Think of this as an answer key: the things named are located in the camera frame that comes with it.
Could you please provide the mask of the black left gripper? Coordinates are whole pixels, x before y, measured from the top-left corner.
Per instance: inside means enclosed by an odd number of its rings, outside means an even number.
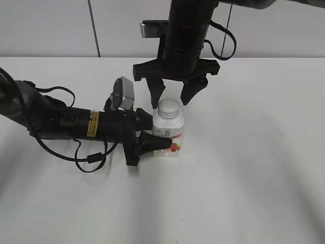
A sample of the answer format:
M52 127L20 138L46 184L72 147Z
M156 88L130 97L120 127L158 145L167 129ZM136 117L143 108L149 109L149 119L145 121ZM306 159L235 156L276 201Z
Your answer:
M133 111L100 112L97 139L117 142L123 145L126 164L137 166L139 156L155 150L168 149L172 139L149 134L153 126L153 116L142 108ZM136 138L136 131L141 131Z

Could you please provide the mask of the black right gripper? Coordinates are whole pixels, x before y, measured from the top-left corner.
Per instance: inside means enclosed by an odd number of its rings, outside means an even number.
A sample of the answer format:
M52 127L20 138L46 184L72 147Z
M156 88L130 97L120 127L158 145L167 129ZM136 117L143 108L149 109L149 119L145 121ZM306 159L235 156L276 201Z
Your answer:
M159 48L157 58L135 64L133 76L135 81L146 78L153 109L158 107L166 86L162 79L175 81L190 80L183 84L181 101L187 105L191 99L208 85L206 74L217 75L220 65L216 60L200 58L201 50Z

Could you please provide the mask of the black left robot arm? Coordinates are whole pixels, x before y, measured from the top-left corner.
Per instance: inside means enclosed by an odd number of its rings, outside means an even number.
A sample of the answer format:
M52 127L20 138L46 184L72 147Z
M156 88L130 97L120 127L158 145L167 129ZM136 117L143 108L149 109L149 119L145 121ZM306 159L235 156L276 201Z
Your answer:
M79 158L57 152L57 158L82 163L97 163L102 168L107 156L122 144L126 163L137 166L141 155L167 149L170 138L149 133L152 115L134 109L134 86L125 77L116 79L103 111L77 108L49 96L49 88L38 88L33 82L14 80L1 70L1 115L25 127L43 149L45 140L101 141L104 151Z

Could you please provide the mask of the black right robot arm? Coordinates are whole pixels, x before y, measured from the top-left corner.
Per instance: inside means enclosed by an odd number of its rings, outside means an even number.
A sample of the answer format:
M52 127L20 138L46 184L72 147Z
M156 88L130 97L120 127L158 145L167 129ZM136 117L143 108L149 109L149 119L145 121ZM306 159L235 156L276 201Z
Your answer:
M219 60L226 61L212 48L214 60L200 57L209 27L228 35L237 47L234 34L214 22L212 15L219 1L171 1L168 20L144 20L141 24L143 38L158 38L156 59L133 66L135 81L146 79L153 109L158 107L165 90L164 80L183 83L180 99L187 105L191 99L208 85L207 74L217 75Z

